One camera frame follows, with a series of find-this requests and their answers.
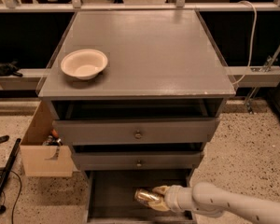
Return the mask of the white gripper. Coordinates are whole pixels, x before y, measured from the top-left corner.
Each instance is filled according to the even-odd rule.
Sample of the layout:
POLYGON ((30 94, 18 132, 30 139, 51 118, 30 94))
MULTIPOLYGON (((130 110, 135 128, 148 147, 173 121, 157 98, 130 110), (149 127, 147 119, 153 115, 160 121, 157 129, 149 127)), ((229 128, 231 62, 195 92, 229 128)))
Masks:
POLYGON ((182 186, 159 186, 152 190, 154 193, 165 195, 164 200, 151 201, 148 206, 154 210, 167 212, 185 212, 192 211, 194 208, 192 199, 192 188, 182 186))

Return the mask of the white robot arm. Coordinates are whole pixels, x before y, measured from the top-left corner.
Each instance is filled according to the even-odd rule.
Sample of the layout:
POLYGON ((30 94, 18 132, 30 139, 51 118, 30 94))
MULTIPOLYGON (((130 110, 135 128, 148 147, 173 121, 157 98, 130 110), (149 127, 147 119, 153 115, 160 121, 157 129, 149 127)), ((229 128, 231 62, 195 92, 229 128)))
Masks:
POLYGON ((158 211, 191 211, 206 217, 221 217, 230 212, 253 224, 280 224, 280 203, 228 192, 207 182, 192 188, 160 186, 153 190, 159 194, 148 206, 158 211))

